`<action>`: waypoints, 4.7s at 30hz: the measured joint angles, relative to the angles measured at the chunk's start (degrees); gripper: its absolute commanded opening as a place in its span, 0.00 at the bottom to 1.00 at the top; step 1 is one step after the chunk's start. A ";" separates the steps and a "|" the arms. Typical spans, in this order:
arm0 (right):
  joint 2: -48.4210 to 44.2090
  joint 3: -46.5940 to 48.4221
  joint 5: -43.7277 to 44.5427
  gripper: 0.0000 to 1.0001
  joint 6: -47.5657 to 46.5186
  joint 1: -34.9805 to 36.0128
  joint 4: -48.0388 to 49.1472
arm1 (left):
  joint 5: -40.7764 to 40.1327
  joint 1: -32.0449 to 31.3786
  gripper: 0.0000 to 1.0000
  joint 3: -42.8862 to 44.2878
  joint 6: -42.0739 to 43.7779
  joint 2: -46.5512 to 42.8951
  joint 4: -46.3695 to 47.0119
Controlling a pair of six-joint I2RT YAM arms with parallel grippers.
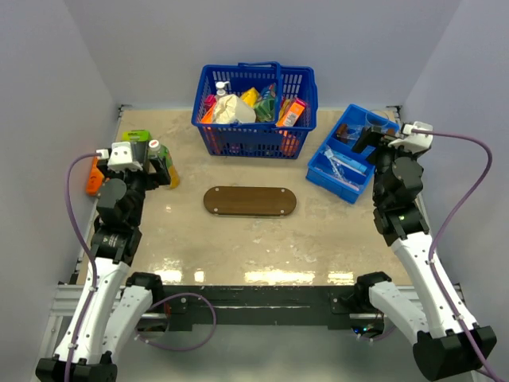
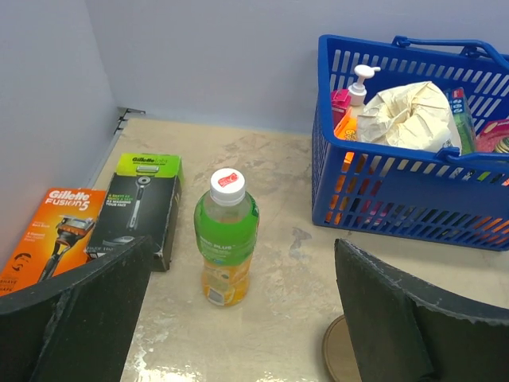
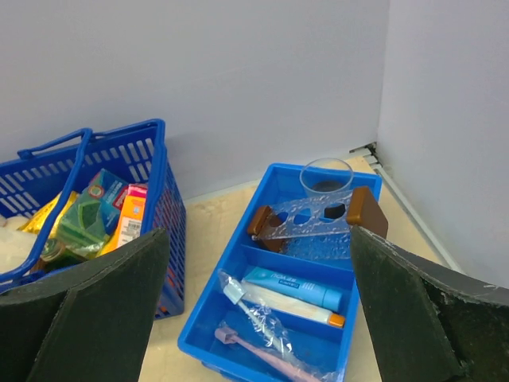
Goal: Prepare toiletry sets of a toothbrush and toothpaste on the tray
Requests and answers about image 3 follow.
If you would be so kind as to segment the clear plastic cup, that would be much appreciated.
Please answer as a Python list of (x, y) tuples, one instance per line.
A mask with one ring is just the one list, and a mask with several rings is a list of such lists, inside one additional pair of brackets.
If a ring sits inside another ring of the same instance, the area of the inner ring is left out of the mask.
[(354, 172), (337, 158), (321, 158), (301, 169), (299, 180), (308, 197), (321, 197), (351, 188)]

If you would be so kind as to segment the blue toothpaste tube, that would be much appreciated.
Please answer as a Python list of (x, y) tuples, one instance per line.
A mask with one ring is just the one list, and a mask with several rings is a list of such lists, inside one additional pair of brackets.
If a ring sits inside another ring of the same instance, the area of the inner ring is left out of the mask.
[(337, 289), (266, 268), (252, 267), (243, 281), (334, 312), (343, 301), (343, 293)]

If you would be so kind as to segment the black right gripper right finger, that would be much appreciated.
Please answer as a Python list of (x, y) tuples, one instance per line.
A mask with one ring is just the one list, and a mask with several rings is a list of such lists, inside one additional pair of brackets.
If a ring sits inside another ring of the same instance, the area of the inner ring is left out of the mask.
[(359, 296), (384, 381), (506, 381), (508, 290), (351, 230)]

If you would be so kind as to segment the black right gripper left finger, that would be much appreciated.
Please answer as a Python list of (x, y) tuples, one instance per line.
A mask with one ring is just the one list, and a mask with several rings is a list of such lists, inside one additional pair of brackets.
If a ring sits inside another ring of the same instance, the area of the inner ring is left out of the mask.
[(157, 228), (1, 295), (3, 381), (136, 381), (165, 270)]

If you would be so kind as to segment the clear acrylic toothbrush holder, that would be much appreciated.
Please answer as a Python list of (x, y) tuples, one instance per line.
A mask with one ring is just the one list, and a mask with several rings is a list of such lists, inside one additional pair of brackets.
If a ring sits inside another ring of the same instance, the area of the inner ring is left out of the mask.
[(268, 251), (312, 261), (350, 258), (351, 229), (385, 238), (388, 220), (367, 186), (258, 208), (247, 233)]

